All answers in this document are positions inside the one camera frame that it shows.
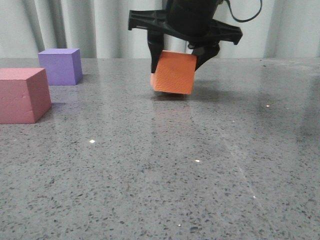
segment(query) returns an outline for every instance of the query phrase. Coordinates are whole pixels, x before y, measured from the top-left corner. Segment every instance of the purple cube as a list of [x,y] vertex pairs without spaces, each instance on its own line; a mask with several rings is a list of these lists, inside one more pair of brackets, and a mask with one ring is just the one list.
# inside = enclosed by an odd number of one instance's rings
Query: purple cube
[[49,85],[76,85],[83,77],[79,48],[50,48],[38,58]]

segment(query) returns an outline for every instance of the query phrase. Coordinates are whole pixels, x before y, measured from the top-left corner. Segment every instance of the curtain fold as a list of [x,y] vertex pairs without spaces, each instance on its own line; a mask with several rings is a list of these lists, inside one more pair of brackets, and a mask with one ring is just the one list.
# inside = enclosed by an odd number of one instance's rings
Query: curtain fold
[[[83,58],[150,58],[147,31],[128,31],[129,10],[159,10],[167,0],[0,0],[0,58],[36,58],[48,48],[80,48]],[[259,0],[231,0],[240,19]],[[264,0],[261,14],[235,22],[226,3],[215,19],[242,29],[237,46],[221,42],[219,58],[320,57],[320,1]],[[165,36],[165,49],[191,51]]]

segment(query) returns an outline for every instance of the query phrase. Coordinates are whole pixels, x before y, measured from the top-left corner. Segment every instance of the pink block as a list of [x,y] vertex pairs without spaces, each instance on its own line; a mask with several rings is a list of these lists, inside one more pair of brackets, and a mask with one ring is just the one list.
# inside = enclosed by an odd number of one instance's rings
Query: pink block
[[0,68],[0,124],[34,124],[50,108],[44,68]]

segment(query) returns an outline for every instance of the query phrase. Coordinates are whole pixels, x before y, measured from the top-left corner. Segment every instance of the foam block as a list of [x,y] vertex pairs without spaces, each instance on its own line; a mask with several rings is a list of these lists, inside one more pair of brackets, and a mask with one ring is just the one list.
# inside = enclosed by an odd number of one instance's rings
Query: foam block
[[151,85],[155,91],[191,94],[194,86],[197,57],[195,55],[162,51]]
[[78,48],[50,48],[38,53],[49,85],[76,85],[83,77]]
[[34,124],[51,105],[44,68],[0,68],[0,124]]

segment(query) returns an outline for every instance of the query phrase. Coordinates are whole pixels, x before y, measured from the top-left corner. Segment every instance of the speckled stone surface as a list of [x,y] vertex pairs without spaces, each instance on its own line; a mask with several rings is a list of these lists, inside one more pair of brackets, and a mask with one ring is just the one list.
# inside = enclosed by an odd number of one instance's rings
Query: speckled stone surface
[[320,239],[320,58],[212,59],[190,96],[149,67],[83,59],[38,123],[0,126],[0,239]]

